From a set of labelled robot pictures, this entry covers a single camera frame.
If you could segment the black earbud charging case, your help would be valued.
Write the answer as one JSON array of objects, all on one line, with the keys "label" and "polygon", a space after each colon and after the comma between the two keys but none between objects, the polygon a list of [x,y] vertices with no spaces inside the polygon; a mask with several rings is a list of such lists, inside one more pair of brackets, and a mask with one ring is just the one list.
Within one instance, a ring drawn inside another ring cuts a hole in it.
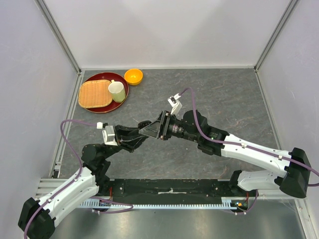
[{"label": "black earbud charging case", "polygon": [[142,129],[142,128],[148,126],[148,125],[151,124],[151,123],[152,123],[152,122],[149,121],[149,120],[142,121],[142,122],[138,123],[138,128],[139,128],[139,129]]}]

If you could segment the orange bowl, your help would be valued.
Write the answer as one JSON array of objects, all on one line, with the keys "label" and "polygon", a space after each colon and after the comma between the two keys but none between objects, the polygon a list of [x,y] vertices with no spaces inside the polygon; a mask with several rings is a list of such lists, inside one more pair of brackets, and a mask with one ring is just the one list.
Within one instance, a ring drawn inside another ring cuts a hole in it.
[{"label": "orange bowl", "polygon": [[143,72],[140,69],[129,69],[124,74],[124,79],[129,85],[136,86],[143,80]]}]

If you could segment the pale green cup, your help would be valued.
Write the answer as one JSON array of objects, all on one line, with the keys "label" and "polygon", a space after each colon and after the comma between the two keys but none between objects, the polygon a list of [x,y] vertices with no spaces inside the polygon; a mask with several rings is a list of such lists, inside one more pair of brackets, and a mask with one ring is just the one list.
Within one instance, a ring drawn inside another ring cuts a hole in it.
[{"label": "pale green cup", "polygon": [[112,80],[108,86],[108,91],[116,103],[121,103],[125,100],[126,93],[123,83]]}]

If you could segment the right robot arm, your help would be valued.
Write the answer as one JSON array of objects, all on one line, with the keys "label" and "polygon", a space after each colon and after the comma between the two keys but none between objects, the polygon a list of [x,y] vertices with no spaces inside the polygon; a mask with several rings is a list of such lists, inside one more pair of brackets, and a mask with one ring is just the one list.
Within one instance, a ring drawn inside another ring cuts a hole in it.
[{"label": "right robot arm", "polygon": [[236,137],[212,127],[198,111],[187,111],[182,119],[167,111],[159,117],[138,124],[144,136],[168,140],[172,136],[197,143],[197,148],[208,155],[234,158],[261,167],[262,170],[234,171],[228,190],[234,196],[245,191],[279,189],[283,193],[305,198],[310,179],[310,163],[304,150],[272,149]]}]

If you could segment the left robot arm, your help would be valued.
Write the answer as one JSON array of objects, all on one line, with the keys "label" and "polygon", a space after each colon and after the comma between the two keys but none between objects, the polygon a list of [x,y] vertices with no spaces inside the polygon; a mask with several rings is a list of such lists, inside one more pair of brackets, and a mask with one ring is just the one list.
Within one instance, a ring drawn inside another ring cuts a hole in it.
[{"label": "left robot arm", "polygon": [[110,188],[106,175],[110,162],[106,159],[121,150],[137,149],[147,139],[139,131],[150,123],[143,121],[137,127],[97,123],[104,142],[85,145],[79,158],[80,167],[69,179],[45,196],[37,200],[29,198],[23,204],[18,220],[23,237],[50,238],[59,223],[82,202],[95,195],[106,195]]}]

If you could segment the red round tray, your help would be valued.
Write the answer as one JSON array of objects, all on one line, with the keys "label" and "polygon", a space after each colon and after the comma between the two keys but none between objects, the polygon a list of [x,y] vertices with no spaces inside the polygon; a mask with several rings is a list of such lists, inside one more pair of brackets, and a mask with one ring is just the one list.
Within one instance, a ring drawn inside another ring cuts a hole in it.
[{"label": "red round tray", "polygon": [[84,82],[86,83],[86,82],[94,81],[94,80],[109,80],[109,81],[114,80],[116,82],[121,82],[124,85],[126,96],[125,96],[124,101],[121,103],[116,103],[116,102],[112,101],[108,106],[99,107],[99,108],[91,108],[91,109],[88,109],[88,111],[93,112],[93,113],[98,113],[98,114],[109,113],[109,112],[112,112],[112,111],[118,109],[125,102],[128,94],[129,94],[129,85],[121,75],[113,73],[113,72],[103,72],[103,73],[99,73],[99,74],[96,74],[96,75],[89,77]]}]

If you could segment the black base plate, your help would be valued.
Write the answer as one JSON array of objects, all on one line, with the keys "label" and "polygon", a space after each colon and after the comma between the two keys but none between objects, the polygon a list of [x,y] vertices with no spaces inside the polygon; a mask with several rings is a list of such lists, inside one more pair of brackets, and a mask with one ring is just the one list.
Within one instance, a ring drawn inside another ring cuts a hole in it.
[{"label": "black base plate", "polygon": [[213,197],[254,197],[256,191],[245,191],[229,181],[217,179],[111,179],[100,186],[99,195],[123,197],[179,193]]}]

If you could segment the woven bamboo mat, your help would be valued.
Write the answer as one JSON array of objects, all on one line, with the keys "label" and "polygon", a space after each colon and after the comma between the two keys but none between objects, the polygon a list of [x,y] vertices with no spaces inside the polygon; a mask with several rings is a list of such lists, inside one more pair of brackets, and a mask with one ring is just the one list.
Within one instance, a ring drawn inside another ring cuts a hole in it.
[{"label": "woven bamboo mat", "polygon": [[109,80],[93,80],[83,83],[79,90],[79,105],[85,109],[108,106],[113,100],[108,90],[110,83]]}]

